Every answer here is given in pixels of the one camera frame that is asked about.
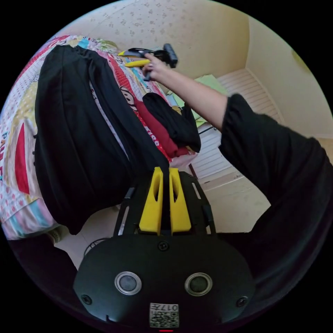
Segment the bed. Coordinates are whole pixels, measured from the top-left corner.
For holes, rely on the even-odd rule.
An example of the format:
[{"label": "bed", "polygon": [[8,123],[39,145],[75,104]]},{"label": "bed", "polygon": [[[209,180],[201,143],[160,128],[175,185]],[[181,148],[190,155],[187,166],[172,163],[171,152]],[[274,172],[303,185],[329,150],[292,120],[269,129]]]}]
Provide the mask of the bed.
[{"label": "bed", "polygon": [[[139,69],[125,67],[125,63],[131,59],[117,57],[119,50],[112,41],[75,35],[55,37],[47,41],[16,79],[0,114],[0,222],[9,240],[36,236],[58,226],[39,191],[33,157],[34,135],[37,133],[34,102],[39,73],[45,57],[56,45],[72,47],[78,45],[96,51],[109,60],[109,65],[112,65],[114,75],[116,79],[118,78],[118,84],[120,77],[121,80],[126,81],[128,89],[139,100],[142,100],[143,95],[148,92],[158,93],[166,99],[157,83],[145,82]],[[118,140],[103,110],[99,109]],[[156,141],[156,137],[149,128],[147,126],[145,128],[151,139]],[[189,151],[187,155],[169,158],[170,166],[185,167],[195,157],[196,154]]]}]

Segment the qr code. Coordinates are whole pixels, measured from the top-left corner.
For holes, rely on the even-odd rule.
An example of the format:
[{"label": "qr code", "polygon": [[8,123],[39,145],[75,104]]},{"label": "qr code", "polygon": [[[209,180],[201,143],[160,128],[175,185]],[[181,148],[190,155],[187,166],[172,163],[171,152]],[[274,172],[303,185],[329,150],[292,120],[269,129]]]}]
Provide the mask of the qr code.
[{"label": "qr code", "polygon": [[150,327],[176,328],[179,327],[178,304],[150,303]]}]

